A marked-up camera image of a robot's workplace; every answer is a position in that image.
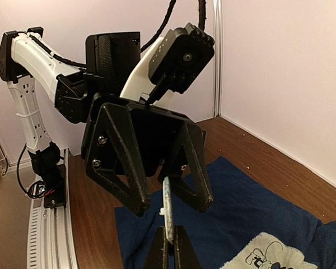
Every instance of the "metal pole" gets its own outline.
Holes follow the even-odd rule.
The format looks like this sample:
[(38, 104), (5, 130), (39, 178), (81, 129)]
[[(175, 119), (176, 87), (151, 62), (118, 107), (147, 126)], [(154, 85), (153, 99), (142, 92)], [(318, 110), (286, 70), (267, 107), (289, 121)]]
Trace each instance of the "metal pole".
[(222, 0), (214, 0), (214, 117), (220, 115), (222, 97), (222, 72), (223, 72), (223, 14)]

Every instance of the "robotic arm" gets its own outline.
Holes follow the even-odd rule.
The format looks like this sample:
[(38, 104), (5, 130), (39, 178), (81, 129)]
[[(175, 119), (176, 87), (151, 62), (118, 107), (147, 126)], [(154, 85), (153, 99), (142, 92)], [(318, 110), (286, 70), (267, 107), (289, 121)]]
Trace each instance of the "robotic arm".
[(33, 28), (28, 32), (8, 32), (3, 35), (0, 47), (0, 77), (15, 101), (17, 116), (24, 127), (26, 145), (35, 173), (41, 176), (45, 189), (56, 189), (63, 177), (57, 167), (60, 150), (52, 142), (42, 120), (35, 92), (35, 80), (44, 87), (51, 101), (55, 100), (58, 85), (56, 77), (80, 72), (77, 67), (64, 64), (53, 58), (56, 52), (48, 54), (34, 39), (45, 44), (41, 35), (43, 29)]
[[(65, 205), (64, 178), (57, 166), (60, 150), (40, 114), (35, 80), (68, 121), (86, 123), (81, 148), (86, 174), (135, 215), (142, 216), (148, 209), (146, 177), (155, 175), (160, 166), (158, 180), (171, 180), (169, 188), (181, 200), (204, 212), (213, 202), (204, 162), (204, 132), (187, 116), (166, 108), (173, 94), (183, 94), (212, 59), (213, 38), (187, 24), (157, 39), (140, 59), (137, 32), (92, 35), (86, 40), (86, 64), (79, 64), (62, 58), (42, 35), (40, 27), (5, 33), (0, 77), (15, 100), (34, 172), (46, 190), (63, 196), (60, 203), (45, 205)], [(182, 179), (187, 165), (196, 191)], [(117, 175), (125, 175), (128, 186)], [(42, 198), (41, 194), (45, 192), (31, 198)], [(156, 243), (168, 246), (170, 238), (176, 256), (191, 261), (193, 249), (184, 228), (174, 230), (174, 242), (172, 234), (159, 229)], [(184, 256), (179, 249), (185, 244), (191, 251)], [(163, 264), (157, 255), (167, 262), (168, 249), (153, 242), (145, 268)]]

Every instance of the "cartoon print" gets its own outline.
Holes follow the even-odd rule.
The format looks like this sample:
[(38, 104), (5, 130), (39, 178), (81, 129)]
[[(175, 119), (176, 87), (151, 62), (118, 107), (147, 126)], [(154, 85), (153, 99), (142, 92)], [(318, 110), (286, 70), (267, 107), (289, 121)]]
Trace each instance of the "cartoon print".
[(282, 267), (279, 262), (273, 263), (272, 261), (268, 260), (267, 257), (268, 250), (275, 243), (281, 246), (281, 252), (282, 252), (283, 251), (282, 244), (277, 241), (274, 241), (270, 245), (268, 245), (265, 254), (259, 248), (255, 248), (253, 252), (251, 252), (250, 255), (245, 259), (245, 262), (249, 265), (252, 265), (254, 268), (258, 269), (293, 269), (291, 267), (289, 268)]

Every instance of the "white towel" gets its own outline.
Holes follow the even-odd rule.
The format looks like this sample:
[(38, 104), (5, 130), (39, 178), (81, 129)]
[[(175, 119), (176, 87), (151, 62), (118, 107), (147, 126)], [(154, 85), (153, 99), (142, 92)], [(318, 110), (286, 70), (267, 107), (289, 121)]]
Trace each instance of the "white towel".
[(221, 269), (317, 269), (304, 254), (276, 237), (261, 233)]

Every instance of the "blue fabric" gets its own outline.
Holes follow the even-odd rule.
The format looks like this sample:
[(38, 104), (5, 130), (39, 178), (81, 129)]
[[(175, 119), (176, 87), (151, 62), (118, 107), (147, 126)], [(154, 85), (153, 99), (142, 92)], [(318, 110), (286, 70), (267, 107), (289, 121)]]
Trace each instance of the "blue fabric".
[[(218, 269), (261, 232), (299, 249), (319, 268), (336, 269), (336, 222), (323, 225), (305, 210), (264, 188), (220, 157), (208, 165), (214, 203), (200, 214), (172, 195), (174, 224), (185, 227), (203, 268)], [(193, 185), (190, 176), (186, 179)], [(142, 218), (116, 209), (122, 257), (127, 269), (141, 269), (158, 226), (162, 192), (151, 196)]]

